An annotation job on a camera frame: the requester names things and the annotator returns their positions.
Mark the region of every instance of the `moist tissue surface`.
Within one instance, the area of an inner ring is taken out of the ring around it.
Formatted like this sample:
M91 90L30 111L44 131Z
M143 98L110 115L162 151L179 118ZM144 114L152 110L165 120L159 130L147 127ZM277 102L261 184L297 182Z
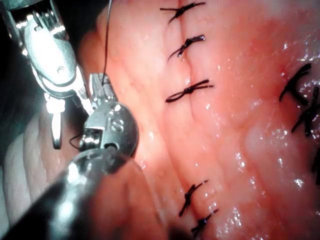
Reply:
M198 238L318 240L320 192L317 174L311 173L319 144L318 115L310 137L303 124L291 133L306 107L290 93L281 102L279 96L306 63L312 68L298 81L297 91L311 102L319 85L320 2L208 0L170 24L175 12L159 10L190 3L118 0L112 6L106 72L138 123L134 160L152 198L136 204L153 206L157 214L145 213L150 222L160 223L161 236L179 229L191 238L198 219L219 209ZM105 33L106 10L78 50L87 79L104 67ZM205 41L168 61L187 38L202 34ZM214 88L165 103L204 79ZM56 151L43 106L6 155L3 189L11 224L77 154L68 143L81 126L77 114L63 116L63 145ZM208 182L192 194L191 206L179 217L185 192L204 180ZM130 209L131 236L154 237L135 226L145 220L136 209Z

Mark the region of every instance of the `metal instrument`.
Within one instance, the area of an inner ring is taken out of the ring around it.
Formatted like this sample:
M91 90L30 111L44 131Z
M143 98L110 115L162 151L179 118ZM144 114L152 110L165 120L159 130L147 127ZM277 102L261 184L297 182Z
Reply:
M53 0L0 0L0 12L10 38L27 57L45 92L53 147L60 149L65 99L77 95L88 115L94 110L58 8Z
M29 60L34 77L44 90L46 108L52 115L53 147L61 148L65 101L77 96L88 114L79 148L84 151L113 147L127 156L134 154L139 140L135 118L118 102L105 73L92 73L86 86L55 2L0 0L0 12L9 36Z

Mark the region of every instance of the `metal jaw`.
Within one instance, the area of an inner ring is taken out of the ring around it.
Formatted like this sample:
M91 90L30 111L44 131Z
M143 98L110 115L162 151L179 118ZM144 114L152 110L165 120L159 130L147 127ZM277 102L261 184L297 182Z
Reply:
M52 114L53 147L60 149L63 99L77 95L88 115L94 109L54 1L35 2L23 10L12 10L0 0L0 12L9 36L29 60L36 81L45 91L47 110Z
M118 102L106 74L91 74L89 86L92 105L96 109L84 124L80 149L114 148L126 156L132 156L139 140L138 125L133 114Z

